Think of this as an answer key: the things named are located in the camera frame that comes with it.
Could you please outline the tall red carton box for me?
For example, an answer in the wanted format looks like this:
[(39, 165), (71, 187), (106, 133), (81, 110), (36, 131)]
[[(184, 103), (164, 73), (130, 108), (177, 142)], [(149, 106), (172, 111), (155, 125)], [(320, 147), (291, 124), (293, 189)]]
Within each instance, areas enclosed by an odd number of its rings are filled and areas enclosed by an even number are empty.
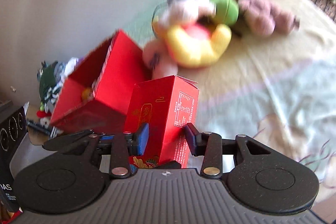
[(189, 146), (184, 128), (194, 123), (199, 89), (196, 82), (181, 76), (169, 76), (136, 84), (130, 99), (124, 125), (134, 132), (149, 124), (149, 139), (142, 156), (130, 156), (135, 168), (154, 168), (170, 161), (187, 167)]

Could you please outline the open red storage box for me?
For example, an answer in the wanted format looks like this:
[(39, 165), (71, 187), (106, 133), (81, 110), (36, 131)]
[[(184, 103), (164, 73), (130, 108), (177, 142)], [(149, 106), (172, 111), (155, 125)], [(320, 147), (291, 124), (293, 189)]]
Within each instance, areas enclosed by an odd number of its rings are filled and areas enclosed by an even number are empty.
[(123, 30), (90, 51), (67, 77), (50, 124), (66, 133), (121, 132), (133, 88), (151, 80), (142, 49)]

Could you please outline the pale patterned bed sheet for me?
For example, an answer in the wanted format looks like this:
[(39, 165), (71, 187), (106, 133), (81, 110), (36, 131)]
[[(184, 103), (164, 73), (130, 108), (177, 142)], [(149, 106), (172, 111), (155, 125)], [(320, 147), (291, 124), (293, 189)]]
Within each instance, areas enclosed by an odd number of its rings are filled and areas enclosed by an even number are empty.
[(310, 0), (272, 1), (298, 30), (262, 38), (239, 22), (217, 63), (179, 74), (198, 83), (198, 128), (244, 133), (303, 163), (322, 202), (335, 196), (335, 23)]

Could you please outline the small pink plush ball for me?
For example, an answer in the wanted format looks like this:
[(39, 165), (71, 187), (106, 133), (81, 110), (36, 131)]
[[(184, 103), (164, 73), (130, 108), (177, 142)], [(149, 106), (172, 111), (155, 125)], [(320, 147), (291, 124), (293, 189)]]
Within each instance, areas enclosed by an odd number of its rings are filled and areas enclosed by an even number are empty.
[(178, 65), (170, 57), (164, 41), (153, 39), (143, 48), (142, 58), (145, 65), (152, 70), (152, 79), (178, 74)]

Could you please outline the dark green patterned plush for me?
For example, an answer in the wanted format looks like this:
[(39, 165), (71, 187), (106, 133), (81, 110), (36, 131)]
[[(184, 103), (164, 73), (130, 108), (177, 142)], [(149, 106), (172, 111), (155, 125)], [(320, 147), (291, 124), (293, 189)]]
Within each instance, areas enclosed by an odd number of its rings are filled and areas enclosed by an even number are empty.
[(65, 80), (74, 71), (79, 61), (79, 58), (72, 57), (67, 62), (47, 63), (43, 61), (41, 63), (41, 68), (37, 72), (41, 101), (37, 117), (41, 120), (41, 124), (49, 123), (46, 119), (50, 120)]

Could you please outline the yellow and red plush toy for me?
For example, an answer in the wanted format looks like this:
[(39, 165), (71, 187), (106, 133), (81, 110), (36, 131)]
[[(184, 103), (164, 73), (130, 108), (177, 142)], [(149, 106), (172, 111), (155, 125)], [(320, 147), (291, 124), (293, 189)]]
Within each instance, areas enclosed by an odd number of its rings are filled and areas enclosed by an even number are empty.
[(231, 29), (225, 24), (194, 23), (188, 26), (161, 27), (155, 16), (152, 27), (165, 42), (172, 59), (181, 67), (200, 68), (216, 63), (228, 48)]

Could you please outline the black box with dials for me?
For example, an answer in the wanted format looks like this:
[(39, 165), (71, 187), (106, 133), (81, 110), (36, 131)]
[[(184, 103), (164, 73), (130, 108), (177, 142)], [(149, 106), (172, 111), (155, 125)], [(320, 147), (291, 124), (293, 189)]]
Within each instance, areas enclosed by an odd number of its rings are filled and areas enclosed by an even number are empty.
[(11, 101), (1, 103), (1, 223), (19, 214), (13, 183), (25, 162), (22, 149), (27, 137), (25, 110)]

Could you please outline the green round plush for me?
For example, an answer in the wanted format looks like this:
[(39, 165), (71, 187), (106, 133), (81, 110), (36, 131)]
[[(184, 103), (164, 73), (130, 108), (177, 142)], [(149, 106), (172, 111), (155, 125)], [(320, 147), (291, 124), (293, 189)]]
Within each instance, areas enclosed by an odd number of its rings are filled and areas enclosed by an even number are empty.
[(239, 16), (239, 5), (235, 0), (210, 0), (216, 6), (216, 13), (213, 17), (215, 24), (233, 26)]

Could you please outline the pink plush toy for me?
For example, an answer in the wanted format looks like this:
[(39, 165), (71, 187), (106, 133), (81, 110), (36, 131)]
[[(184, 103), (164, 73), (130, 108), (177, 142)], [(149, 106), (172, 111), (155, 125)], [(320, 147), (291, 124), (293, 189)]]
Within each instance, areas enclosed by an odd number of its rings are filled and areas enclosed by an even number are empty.
[(257, 36), (268, 37), (274, 32), (288, 35), (293, 30), (299, 29), (299, 18), (271, 0), (236, 0), (236, 2), (239, 6), (239, 15)]

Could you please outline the white plush toy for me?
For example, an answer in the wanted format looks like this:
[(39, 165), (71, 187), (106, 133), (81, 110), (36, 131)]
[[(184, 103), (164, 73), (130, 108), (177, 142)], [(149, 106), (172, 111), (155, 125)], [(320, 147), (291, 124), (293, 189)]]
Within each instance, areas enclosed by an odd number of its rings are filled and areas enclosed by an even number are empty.
[(216, 5), (210, 0), (167, 0), (167, 8), (159, 18), (161, 27), (186, 26), (203, 16), (214, 16)]

